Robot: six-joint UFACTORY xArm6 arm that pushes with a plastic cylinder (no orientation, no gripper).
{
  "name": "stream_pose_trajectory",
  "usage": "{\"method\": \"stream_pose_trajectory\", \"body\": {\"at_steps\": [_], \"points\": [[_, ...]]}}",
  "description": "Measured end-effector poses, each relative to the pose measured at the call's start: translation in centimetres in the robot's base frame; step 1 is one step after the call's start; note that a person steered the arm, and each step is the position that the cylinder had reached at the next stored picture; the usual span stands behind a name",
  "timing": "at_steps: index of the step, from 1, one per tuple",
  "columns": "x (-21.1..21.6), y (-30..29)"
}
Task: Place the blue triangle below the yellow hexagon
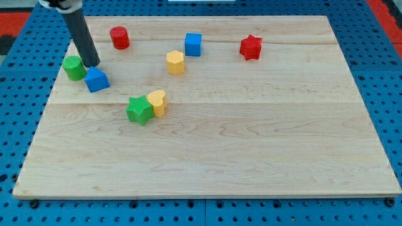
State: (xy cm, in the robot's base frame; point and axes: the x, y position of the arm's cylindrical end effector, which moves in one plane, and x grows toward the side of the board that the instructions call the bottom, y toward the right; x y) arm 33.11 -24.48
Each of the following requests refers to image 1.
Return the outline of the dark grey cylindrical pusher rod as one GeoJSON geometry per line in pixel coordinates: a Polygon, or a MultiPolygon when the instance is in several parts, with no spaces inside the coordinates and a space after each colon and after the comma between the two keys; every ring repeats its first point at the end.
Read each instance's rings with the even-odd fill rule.
{"type": "Polygon", "coordinates": [[[71,34],[76,49],[85,67],[95,67],[101,62],[81,9],[63,13],[62,17],[71,34]]]}

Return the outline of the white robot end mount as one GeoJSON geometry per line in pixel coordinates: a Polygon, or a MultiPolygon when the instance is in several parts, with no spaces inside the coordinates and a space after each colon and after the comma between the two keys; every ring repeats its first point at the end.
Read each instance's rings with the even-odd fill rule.
{"type": "Polygon", "coordinates": [[[59,13],[73,13],[83,6],[82,0],[38,0],[48,9],[56,9],[59,13]]]}

